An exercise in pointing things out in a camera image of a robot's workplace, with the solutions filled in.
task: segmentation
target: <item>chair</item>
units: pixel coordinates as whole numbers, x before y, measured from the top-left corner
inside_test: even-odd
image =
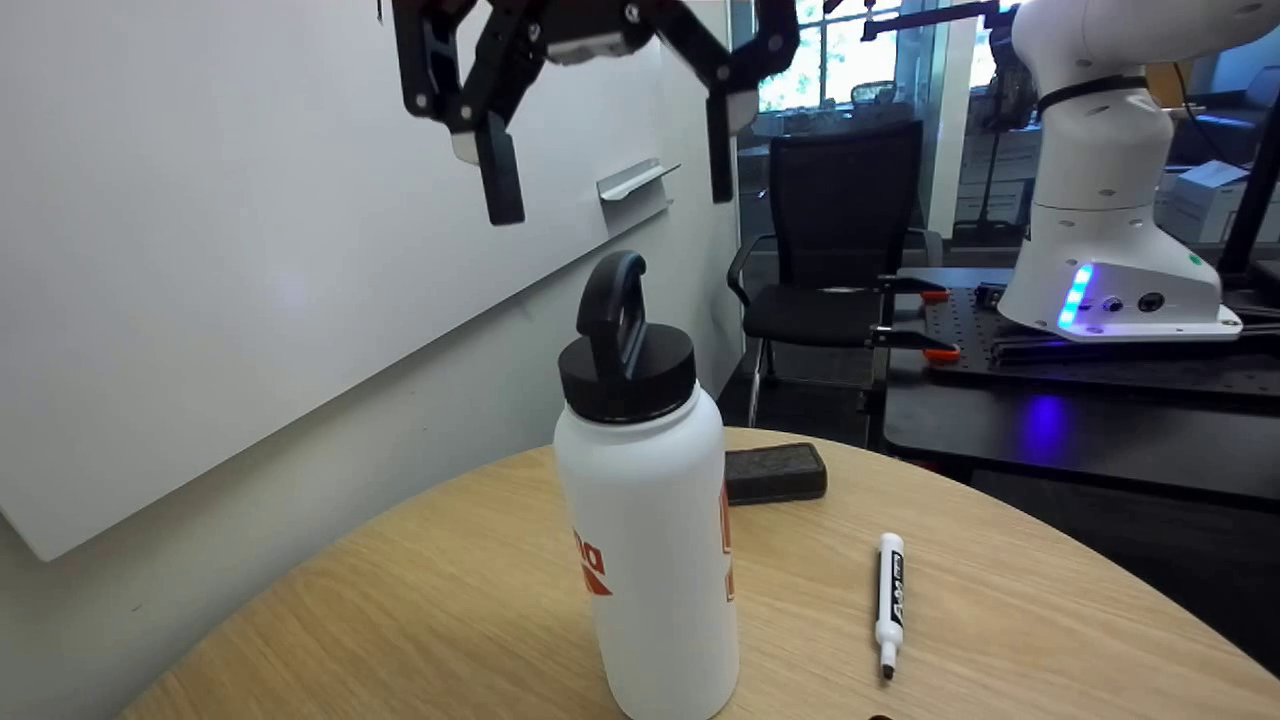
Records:
[[[954,345],[891,330],[898,292],[943,298],[935,283],[891,277],[917,213],[920,135],[920,119],[898,119],[771,140],[769,198],[782,279],[748,292],[754,246],[730,270],[754,340],[748,426],[760,415],[764,374],[777,377],[771,345],[954,354]]]

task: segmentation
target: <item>black bottle cap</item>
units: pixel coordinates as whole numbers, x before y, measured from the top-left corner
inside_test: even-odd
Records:
[[[694,340],[645,324],[645,256],[610,253],[581,299],[575,333],[559,354],[563,399],[598,426],[645,426],[677,412],[698,390]]]

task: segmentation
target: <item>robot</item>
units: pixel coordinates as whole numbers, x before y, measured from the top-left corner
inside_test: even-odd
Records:
[[[1158,227],[1171,119],[1141,64],[1178,64],[1263,35],[1280,0],[1026,0],[1015,56],[1039,87],[1031,239],[1001,318],[1076,345],[1237,340],[1219,277]]]
[[[757,85],[785,72],[799,29],[793,0],[757,0],[760,31],[730,52],[683,0],[494,0],[475,67],[461,81],[457,26],[475,0],[397,0],[405,109],[475,150],[487,219],[522,226],[516,150],[506,134],[543,60],[622,56],[664,35],[708,87],[712,201],[732,201],[732,134]],[[1001,11],[940,10],[931,22]],[[1237,340],[1219,277],[1154,219],[1171,119],[1146,64],[1178,64],[1263,35],[1280,0],[1026,0],[1014,45],[1039,87],[1039,182],[1001,318],[1076,345]]]

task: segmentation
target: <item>desk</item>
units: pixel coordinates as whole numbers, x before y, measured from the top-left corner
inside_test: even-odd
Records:
[[[1009,279],[1009,272],[992,270],[924,270],[907,277],[943,288]],[[1187,360],[1184,377],[1196,374],[1217,384],[1229,377],[1226,360]],[[1037,374],[1026,381],[940,384],[907,354],[891,358],[883,395],[883,443],[901,455],[943,459],[950,469],[1063,474],[1146,492],[1196,492],[1249,503],[1280,503],[1275,438],[1275,412],[1138,395],[1119,384],[1037,384]]]
[[[732,449],[785,439],[730,433]],[[745,672],[726,718],[1275,718],[1280,682],[1084,546],[924,469],[815,449],[824,501],[732,513]],[[907,540],[887,690],[880,530]],[[618,718],[547,449],[358,530],[129,718]]]

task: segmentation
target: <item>window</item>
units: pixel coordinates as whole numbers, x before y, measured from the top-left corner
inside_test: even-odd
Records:
[[[852,85],[898,75],[898,31],[865,45],[865,4],[843,0],[824,15],[824,0],[795,0],[799,48],[785,75],[760,85],[760,111],[850,106]]]

